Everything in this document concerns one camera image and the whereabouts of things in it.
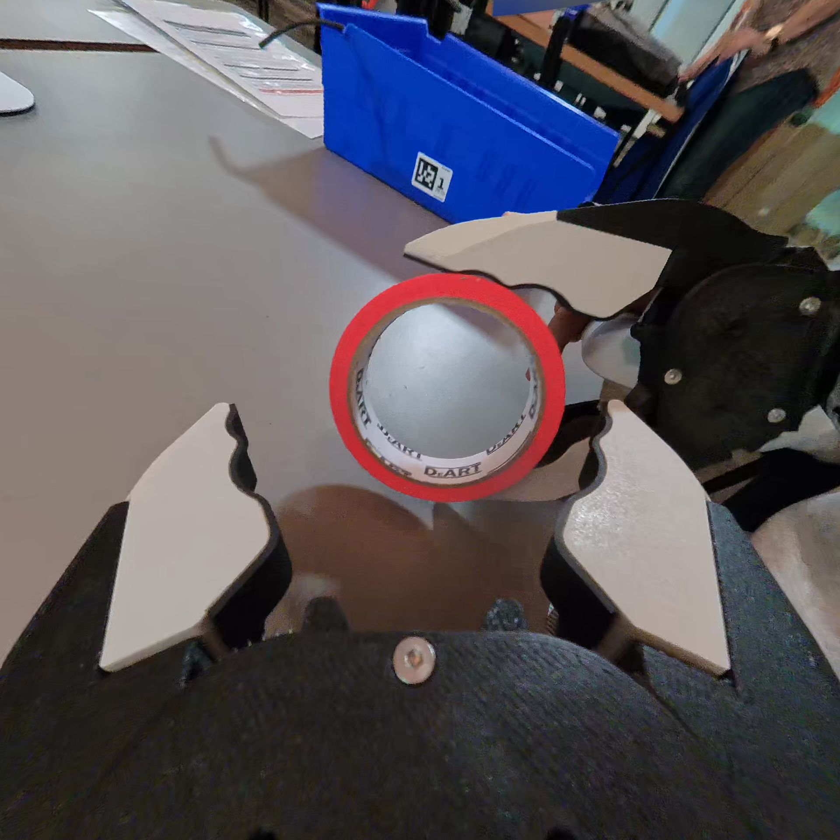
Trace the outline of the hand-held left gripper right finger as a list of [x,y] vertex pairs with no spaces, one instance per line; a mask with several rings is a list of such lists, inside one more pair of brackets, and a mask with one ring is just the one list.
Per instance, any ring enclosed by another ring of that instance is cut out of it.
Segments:
[[541,585],[550,635],[618,663],[646,646],[711,676],[731,661],[707,493],[629,407],[610,401],[563,500]]

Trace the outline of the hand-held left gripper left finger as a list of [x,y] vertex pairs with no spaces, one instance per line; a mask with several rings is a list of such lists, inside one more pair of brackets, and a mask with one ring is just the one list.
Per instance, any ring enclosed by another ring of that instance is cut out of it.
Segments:
[[256,486],[233,403],[214,405],[145,470],[127,498],[102,670],[196,638],[231,650],[262,641],[292,569]]

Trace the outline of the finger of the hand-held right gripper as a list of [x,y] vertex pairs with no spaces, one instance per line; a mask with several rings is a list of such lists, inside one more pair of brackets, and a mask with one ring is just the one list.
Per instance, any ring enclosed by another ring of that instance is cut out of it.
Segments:
[[560,428],[549,449],[533,470],[508,489],[508,499],[555,501],[578,492],[592,437],[601,428],[602,420],[598,403],[575,403],[565,407]]
[[612,319],[651,292],[673,251],[591,227],[557,212],[513,213],[451,224],[408,242],[406,258],[539,288],[592,319]]

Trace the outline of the red tape roll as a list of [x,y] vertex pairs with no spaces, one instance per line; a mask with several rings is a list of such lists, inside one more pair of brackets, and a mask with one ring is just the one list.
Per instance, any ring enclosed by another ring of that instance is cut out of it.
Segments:
[[[529,393],[521,415],[500,441],[477,454],[434,458],[399,440],[365,393],[373,349],[407,312],[454,303],[513,329],[528,351]],[[495,496],[524,479],[548,452],[565,411],[562,353],[538,313],[513,290],[465,273],[427,274],[385,290],[366,303],[343,331],[332,358],[329,399],[339,435],[374,478],[406,496],[468,502]]]

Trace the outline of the person's right hand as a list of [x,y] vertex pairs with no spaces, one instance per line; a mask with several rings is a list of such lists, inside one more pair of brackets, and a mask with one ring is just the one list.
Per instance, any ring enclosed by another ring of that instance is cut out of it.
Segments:
[[592,317],[567,309],[557,303],[548,328],[561,351],[570,343],[578,342]]

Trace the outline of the blue plastic bin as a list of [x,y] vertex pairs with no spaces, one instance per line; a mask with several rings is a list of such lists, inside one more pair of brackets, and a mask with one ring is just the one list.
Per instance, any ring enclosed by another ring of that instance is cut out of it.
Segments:
[[451,224],[592,200],[619,133],[418,17],[318,5],[325,147]]

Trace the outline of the wooden table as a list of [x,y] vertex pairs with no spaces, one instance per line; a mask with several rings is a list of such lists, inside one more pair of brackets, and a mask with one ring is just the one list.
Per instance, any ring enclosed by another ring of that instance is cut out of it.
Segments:
[[[548,48],[552,33],[550,24],[554,15],[553,10],[531,14],[498,15],[494,11],[491,11],[490,8],[491,5],[489,4],[487,12],[491,18],[495,18],[534,44],[545,49]],[[615,93],[635,102],[655,117],[665,119],[670,123],[676,123],[684,114],[684,109],[672,98],[659,98],[655,96],[653,92],[622,76],[614,69],[591,58],[572,45],[564,46],[560,55],[564,62],[582,71],[585,75],[598,81]]]

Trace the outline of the dark blue chair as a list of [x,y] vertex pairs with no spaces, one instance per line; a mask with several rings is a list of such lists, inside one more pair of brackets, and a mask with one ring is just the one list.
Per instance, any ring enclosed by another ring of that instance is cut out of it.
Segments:
[[604,176],[592,202],[597,205],[656,198],[692,137],[731,85],[742,54],[710,66],[686,89],[677,122],[651,123],[631,140]]

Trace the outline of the printed paper in plastic sleeve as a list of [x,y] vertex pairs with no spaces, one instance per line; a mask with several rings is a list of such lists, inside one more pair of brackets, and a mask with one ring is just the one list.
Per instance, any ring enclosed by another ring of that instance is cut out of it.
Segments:
[[225,2],[95,2],[105,23],[310,138],[324,131],[320,59]]

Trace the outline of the white flat pad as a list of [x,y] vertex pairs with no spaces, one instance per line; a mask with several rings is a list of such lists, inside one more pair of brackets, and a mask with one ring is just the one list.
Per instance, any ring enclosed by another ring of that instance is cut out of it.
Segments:
[[24,114],[35,107],[32,91],[4,72],[0,73],[0,84],[2,118]]

